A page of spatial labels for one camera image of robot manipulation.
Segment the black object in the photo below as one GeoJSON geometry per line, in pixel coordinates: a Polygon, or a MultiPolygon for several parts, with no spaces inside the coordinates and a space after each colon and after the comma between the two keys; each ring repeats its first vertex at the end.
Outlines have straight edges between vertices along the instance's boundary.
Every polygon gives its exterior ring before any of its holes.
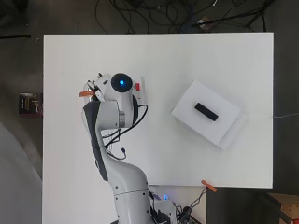
{"type": "Polygon", "coordinates": [[[262,17],[262,22],[263,22],[263,31],[266,32],[266,27],[265,27],[265,20],[264,20],[264,13],[265,11],[275,2],[276,0],[266,0],[264,2],[264,4],[259,8],[257,9],[256,11],[254,12],[246,12],[246,13],[242,13],[242,14],[238,14],[238,15],[235,15],[235,16],[232,16],[232,17],[227,17],[227,18],[222,18],[222,19],[219,19],[219,20],[214,20],[214,21],[205,21],[205,22],[198,22],[194,25],[192,25],[192,27],[199,27],[201,25],[208,25],[208,24],[213,24],[213,23],[216,23],[216,22],[222,22],[222,21],[230,21],[230,20],[233,20],[233,19],[237,19],[237,18],[243,18],[243,17],[249,17],[249,16],[254,16],[254,18],[249,21],[249,23],[247,23],[245,25],[246,28],[250,28],[250,26],[256,22],[256,20],[258,20],[260,17],[262,17]]]}
{"type": "Polygon", "coordinates": [[[30,35],[6,35],[0,36],[0,39],[16,39],[16,38],[31,38],[30,35]]]}
{"type": "Polygon", "coordinates": [[[209,110],[208,108],[206,108],[204,105],[202,105],[200,103],[197,103],[197,105],[195,106],[195,109],[197,109],[199,112],[206,115],[208,118],[210,118],[213,121],[216,121],[219,117],[213,111],[209,110]]]}
{"type": "Polygon", "coordinates": [[[191,212],[192,212],[192,209],[189,206],[184,207],[182,213],[179,216],[179,219],[178,219],[179,222],[180,223],[188,222],[191,217],[191,212]]]}
{"type": "Polygon", "coordinates": [[[111,79],[111,86],[115,91],[127,92],[132,88],[133,82],[129,76],[124,73],[118,73],[111,79]]]}
{"type": "Polygon", "coordinates": [[[20,93],[19,114],[27,116],[43,116],[43,94],[42,93],[20,93]]]}
{"type": "Polygon", "coordinates": [[[103,162],[103,157],[101,153],[101,148],[97,141],[97,136],[95,132],[95,124],[97,115],[101,106],[101,102],[99,101],[91,101],[87,103],[83,110],[85,112],[86,122],[88,125],[88,129],[90,131],[91,139],[92,139],[92,146],[93,146],[93,154],[97,162],[98,169],[100,171],[101,176],[105,181],[108,181],[106,167],[103,162]]]}

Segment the floor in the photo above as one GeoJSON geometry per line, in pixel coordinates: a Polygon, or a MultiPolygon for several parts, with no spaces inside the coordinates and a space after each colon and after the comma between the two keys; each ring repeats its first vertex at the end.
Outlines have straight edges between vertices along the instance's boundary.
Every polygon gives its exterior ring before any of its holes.
{"type": "MultiPolygon", "coordinates": [[[[161,0],[152,0],[148,1],[148,4],[155,6],[161,2],[161,0]]],[[[210,2],[200,0],[196,9],[205,7],[210,2]]],[[[242,6],[234,8],[230,15],[252,10],[261,3],[261,0],[247,0],[242,6]]],[[[43,120],[18,115],[19,93],[43,91],[43,35],[104,33],[94,18],[95,4],[96,0],[32,0],[27,13],[29,26],[0,29],[0,35],[32,35],[31,39],[0,41],[0,120],[19,142],[28,148],[27,154],[29,153],[29,157],[35,160],[38,157],[42,158],[43,120]],[[35,148],[38,153],[35,154],[31,148],[35,148]]],[[[196,18],[200,19],[204,15],[208,15],[211,19],[222,18],[231,6],[231,0],[219,0],[215,7],[199,13],[196,18]]],[[[182,20],[184,9],[180,4],[176,7],[179,11],[178,19],[182,20]]],[[[275,116],[299,112],[299,63],[296,62],[299,52],[299,29],[296,28],[299,27],[299,20],[296,17],[298,7],[299,2],[296,0],[277,0],[267,10],[265,16],[268,30],[275,33],[275,116]]],[[[108,1],[100,1],[97,12],[99,21],[110,34],[127,33],[128,25],[108,1]]],[[[149,17],[147,10],[144,9],[142,13],[149,17]]],[[[146,34],[145,21],[137,14],[133,13],[132,16],[135,32],[146,34]]],[[[156,21],[167,23],[167,19],[159,13],[153,16],[156,21]]],[[[241,19],[238,22],[246,21],[248,19],[241,19]]],[[[151,20],[149,23],[151,33],[168,33],[168,27],[158,26],[151,20]]],[[[257,32],[262,31],[261,20],[256,21],[252,29],[257,32]]],[[[198,30],[186,26],[184,32],[198,33],[198,30]]],[[[212,32],[248,32],[248,30],[230,24],[220,24],[212,32]]],[[[299,195],[299,179],[296,178],[299,172],[298,134],[299,117],[274,120],[274,192],[299,195]]],[[[260,205],[251,202],[252,198],[244,195],[240,189],[220,189],[217,195],[209,193],[207,197],[208,223],[236,223],[243,217],[242,214],[261,217],[257,215],[257,211],[250,209],[251,207],[258,209],[260,205]],[[235,212],[229,213],[227,207],[235,207],[235,212]]],[[[266,222],[264,219],[258,220],[255,223],[260,223],[261,220],[263,223],[266,222]]]]}

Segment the black cable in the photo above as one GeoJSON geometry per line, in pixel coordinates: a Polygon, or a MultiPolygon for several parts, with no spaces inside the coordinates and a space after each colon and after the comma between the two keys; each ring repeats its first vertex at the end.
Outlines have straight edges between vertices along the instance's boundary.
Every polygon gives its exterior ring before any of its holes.
{"type": "MultiPolygon", "coordinates": [[[[124,0],[122,0],[122,2],[123,2],[123,4],[125,5],[125,7],[127,8],[127,9],[129,9],[129,7],[127,6],[127,4],[125,3],[125,1],[124,0]]],[[[128,11],[128,13],[129,13],[129,17],[130,17],[130,24],[132,25],[132,15],[131,15],[131,11],[128,11]]],[[[131,29],[131,26],[128,26],[128,31],[127,31],[127,34],[130,34],[130,29],[131,29]]]]}
{"type": "Polygon", "coordinates": [[[118,7],[118,6],[115,6],[115,7],[116,7],[118,10],[120,10],[120,11],[131,11],[131,12],[137,13],[139,16],[141,16],[141,17],[144,19],[144,21],[147,23],[147,26],[148,26],[148,34],[150,34],[150,23],[149,23],[148,19],[145,18],[144,15],[142,15],[140,12],[138,12],[138,11],[135,10],[135,9],[120,8],[120,7],[118,7]]]}
{"type": "Polygon", "coordinates": [[[107,30],[102,26],[102,24],[100,23],[100,21],[97,19],[97,7],[100,3],[100,0],[97,0],[96,4],[95,4],[95,10],[94,10],[94,17],[95,17],[95,20],[96,20],[96,23],[102,28],[102,30],[108,34],[107,30]]]}
{"type": "MultiPolygon", "coordinates": [[[[201,8],[201,9],[195,11],[195,12],[192,14],[192,16],[195,16],[195,15],[197,15],[197,14],[203,12],[203,11],[208,10],[209,8],[211,8],[211,7],[214,6],[214,3],[215,3],[215,0],[212,0],[212,2],[211,2],[210,4],[208,4],[206,7],[203,7],[203,8],[201,8]]],[[[186,19],[185,19],[184,22],[180,25],[180,30],[182,29],[183,25],[184,25],[187,21],[189,21],[190,18],[191,18],[191,17],[190,17],[190,13],[189,13],[189,11],[188,11],[188,14],[187,14],[186,19]]]]}
{"type": "Polygon", "coordinates": [[[201,198],[203,197],[203,195],[206,193],[206,188],[203,189],[203,191],[201,192],[201,194],[199,195],[199,197],[189,206],[189,209],[187,210],[187,212],[185,213],[185,215],[180,219],[179,224],[182,223],[182,221],[184,220],[184,218],[191,212],[191,210],[197,206],[200,203],[201,198]]]}
{"type": "Polygon", "coordinates": [[[121,10],[119,10],[119,7],[116,5],[116,0],[114,0],[113,2],[112,2],[112,0],[109,0],[109,2],[121,14],[121,16],[123,17],[123,19],[126,21],[126,23],[129,25],[129,27],[132,29],[132,32],[135,33],[133,27],[131,26],[131,23],[125,18],[125,16],[121,12],[121,10]]]}
{"type": "Polygon", "coordinates": [[[139,105],[139,107],[146,107],[146,111],[143,113],[142,117],[140,118],[140,120],[138,122],[136,122],[134,125],[132,125],[132,127],[128,128],[127,130],[123,131],[122,133],[119,133],[117,136],[115,136],[114,138],[112,138],[106,145],[104,145],[103,147],[108,147],[110,144],[113,143],[114,140],[116,140],[117,138],[120,138],[123,134],[129,132],[130,130],[132,130],[135,126],[137,126],[144,117],[146,117],[147,113],[148,113],[148,109],[149,107],[147,105],[139,105]]]}
{"type": "Polygon", "coordinates": [[[109,137],[112,137],[114,134],[118,133],[119,131],[120,131],[120,129],[118,129],[118,130],[115,131],[114,133],[107,134],[107,135],[103,136],[103,138],[109,138],[109,137]]]}
{"type": "MultiPolygon", "coordinates": [[[[236,2],[234,0],[232,0],[233,6],[224,14],[224,16],[222,17],[222,20],[235,8],[235,7],[239,7],[241,6],[243,3],[245,3],[246,0],[240,1],[240,0],[236,0],[236,2]]],[[[221,24],[221,22],[218,22],[215,26],[213,26],[211,29],[208,30],[208,32],[212,32],[214,29],[216,29],[219,25],[221,24]]]]}

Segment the small black box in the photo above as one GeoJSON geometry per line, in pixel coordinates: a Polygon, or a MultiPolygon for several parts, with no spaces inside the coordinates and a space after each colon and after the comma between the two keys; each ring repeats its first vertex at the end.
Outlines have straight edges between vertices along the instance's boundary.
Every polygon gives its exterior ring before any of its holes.
{"type": "Polygon", "coordinates": [[[42,116],[44,101],[42,93],[20,93],[19,114],[42,116]]]}

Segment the black wire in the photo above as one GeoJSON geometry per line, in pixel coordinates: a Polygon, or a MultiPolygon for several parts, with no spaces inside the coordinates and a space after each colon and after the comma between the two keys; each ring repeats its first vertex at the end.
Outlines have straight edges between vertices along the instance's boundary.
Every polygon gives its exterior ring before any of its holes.
{"type": "Polygon", "coordinates": [[[118,129],[118,130],[115,131],[114,133],[107,134],[107,135],[103,136],[103,138],[109,138],[109,137],[112,137],[114,134],[118,133],[119,131],[120,131],[120,129],[118,129]]]}
{"type": "MultiPolygon", "coordinates": [[[[210,4],[208,4],[206,7],[203,7],[203,8],[201,8],[201,9],[195,11],[195,12],[192,14],[192,16],[195,16],[195,15],[197,15],[197,14],[203,12],[203,11],[208,10],[209,8],[213,7],[214,3],[215,3],[215,0],[212,0],[212,2],[211,2],[210,4]]],[[[184,25],[187,21],[189,21],[190,18],[191,18],[191,17],[190,17],[190,13],[189,13],[189,10],[188,10],[188,14],[187,14],[186,19],[185,19],[184,22],[180,25],[180,30],[182,29],[183,25],[184,25]]]]}
{"type": "Polygon", "coordinates": [[[120,8],[120,7],[118,7],[118,6],[115,6],[115,7],[116,7],[118,10],[120,10],[120,11],[131,11],[131,12],[137,13],[139,16],[141,16],[141,17],[144,19],[144,21],[147,23],[147,26],[148,26],[148,34],[150,34],[150,23],[149,23],[148,19],[145,18],[144,15],[142,15],[140,12],[138,12],[138,11],[135,10],[135,9],[120,8]]]}
{"type": "Polygon", "coordinates": [[[200,200],[201,200],[201,198],[203,197],[203,195],[205,193],[206,193],[206,188],[203,189],[203,191],[201,192],[201,194],[199,195],[199,197],[189,206],[189,209],[187,210],[187,212],[185,213],[185,215],[180,219],[179,224],[182,223],[181,221],[183,221],[184,218],[191,212],[191,210],[200,203],[200,200]]]}
{"type": "Polygon", "coordinates": [[[113,2],[112,2],[112,0],[109,0],[109,2],[121,14],[121,16],[123,17],[123,19],[126,21],[126,23],[129,25],[129,27],[132,29],[132,32],[135,33],[133,27],[131,26],[131,23],[125,18],[125,16],[121,12],[121,10],[119,10],[119,7],[116,5],[116,0],[114,0],[113,2]]]}
{"type": "MultiPolygon", "coordinates": [[[[125,3],[125,1],[124,0],[122,0],[122,2],[123,2],[123,4],[125,5],[125,7],[127,8],[127,9],[129,9],[129,7],[127,6],[127,4],[125,3]]],[[[132,25],[132,15],[131,15],[131,11],[128,11],[128,13],[129,13],[129,16],[130,16],[130,21],[129,21],[129,23],[132,25]]],[[[131,27],[132,26],[128,26],[128,31],[127,31],[127,34],[130,34],[130,29],[131,29],[131,27]]]]}
{"type": "Polygon", "coordinates": [[[106,145],[104,145],[103,147],[108,147],[110,144],[113,144],[113,141],[116,140],[117,138],[120,138],[123,134],[129,132],[130,130],[132,130],[135,126],[137,126],[144,117],[146,117],[147,113],[148,113],[148,109],[149,107],[147,105],[139,105],[139,107],[146,107],[146,111],[143,113],[142,117],[140,118],[140,120],[138,122],[136,122],[134,125],[132,125],[132,127],[128,128],[127,130],[119,133],[117,136],[115,136],[114,138],[112,138],[106,145]]]}
{"type": "Polygon", "coordinates": [[[96,23],[102,28],[102,30],[108,34],[107,30],[102,26],[102,24],[100,23],[100,21],[97,19],[97,7],[100,3],[100,0],[97,0],[96,4],[95,4],[95,10],[94,10],[94,17],[95,17],[95,20],[96,20],[96,23]]]}

